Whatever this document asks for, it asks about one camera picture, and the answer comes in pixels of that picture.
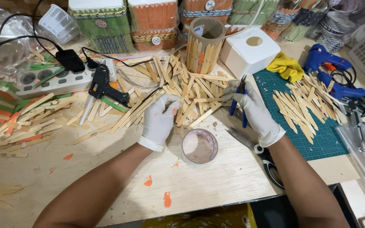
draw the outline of white glove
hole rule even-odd
[[[143,133],[139,138],[138,143],[153,151],[161,152],[163,144],[170,135],[173,128],[174,116],[177,110],[182,107],[181,97],[176,95],[163,95],[159,97],[150,107],[144,112]],[[167,111],[165,105],[171,103]]]
[[[259,135],[260,146],[269,147],[283,137],[286,131],[271,118],[270,112],[250,82],[246,82],[247,95],[236,93],[240,82],[240,80],[229,81],[229,86],[223,90],[225,96],[222,99],[223,101],[234,99],[243,106],[247,121]]]

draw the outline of clear tape roll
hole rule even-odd
[[[196,161],[194,161],[194,159],[188,158],[187,154],[184,151],[184,145],[186,143],[189,143],[190,136],[193,136],[193,135],[200,135],[206,141],[208,141],[208,143],[209,143],[210,151],[202,151],[201,152],[203,154],[209,153],[209,157],[205,161],[197,161],[196,162]],[[193,129],[190,132],[188,132],[185,135],[184,139],[182,140],[181,156],[182,156],[182,159],[184,160],[184,162],[187,163],[190,166],[193,166],[193,167],[204,166],[205,164],[211,162],[216,157],[217,154],[218,154],[218,142],[216,141],[215,136],[211,132],[209,132],[205,129]]]

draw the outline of cardboard tube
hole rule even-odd
[[[208,74],[212,71],[225,33],[225,25],[212,17],[199,17],[191,22],[186,59],[190,72]]]

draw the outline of white tissue box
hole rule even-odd
[[[237,79],[266,68],[281,48],[259,28],[226,39],[221,60]]]

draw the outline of yellow cloth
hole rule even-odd
[[[280,73],[283,79],[289,78],[291,83],[301,80],[304,75],[304,70],[302,70],[298,61],[282,52],[278,53],[270,65],[266,67],[266,70]]]
[[[249,203],[145,220],[141,228],[257,228]]]

